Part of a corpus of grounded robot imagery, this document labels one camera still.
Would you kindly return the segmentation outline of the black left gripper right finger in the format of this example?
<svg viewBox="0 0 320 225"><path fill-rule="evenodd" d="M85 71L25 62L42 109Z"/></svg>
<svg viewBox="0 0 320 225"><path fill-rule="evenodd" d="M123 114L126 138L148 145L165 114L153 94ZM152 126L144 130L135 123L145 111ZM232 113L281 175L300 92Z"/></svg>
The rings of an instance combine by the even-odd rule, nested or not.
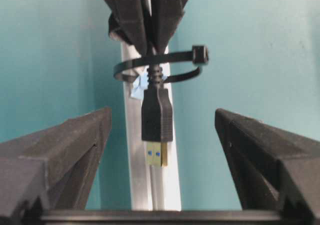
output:
<svg viewBox="0 0 320 225"><path fill-rule="evenodd" d="M222 108L214 126L243 210L319 224L319 141Z"/></svg>

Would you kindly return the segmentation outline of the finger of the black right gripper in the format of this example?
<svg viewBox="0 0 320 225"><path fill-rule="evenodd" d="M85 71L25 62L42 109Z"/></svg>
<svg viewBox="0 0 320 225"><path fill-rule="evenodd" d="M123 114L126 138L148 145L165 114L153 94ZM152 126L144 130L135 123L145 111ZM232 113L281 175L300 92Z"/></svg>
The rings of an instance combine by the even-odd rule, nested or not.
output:
<svg viewBox="0 0 320 225"><path fill-rule="evenodd" d="M134 46L139 53L152 52L151 14L148 0L104 0L111 10L108 35Z"/></svg>
<svg viewBox="0 0 320 225"><path fill-rule="evenodd" d="M151 0L153 44L163 54L184 16L188 0Z"/></svg>

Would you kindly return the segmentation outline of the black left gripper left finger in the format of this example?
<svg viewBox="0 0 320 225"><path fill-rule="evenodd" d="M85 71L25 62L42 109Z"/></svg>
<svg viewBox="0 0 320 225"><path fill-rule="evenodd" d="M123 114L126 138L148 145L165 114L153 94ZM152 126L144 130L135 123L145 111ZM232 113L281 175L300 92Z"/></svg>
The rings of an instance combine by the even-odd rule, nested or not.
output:
<svg viewBox="0 0 320 225"><path fill-rule="evenodd" d="M20 225L24 214L82 210L112 128L104 107L0 145L0 222Z"/></svg>

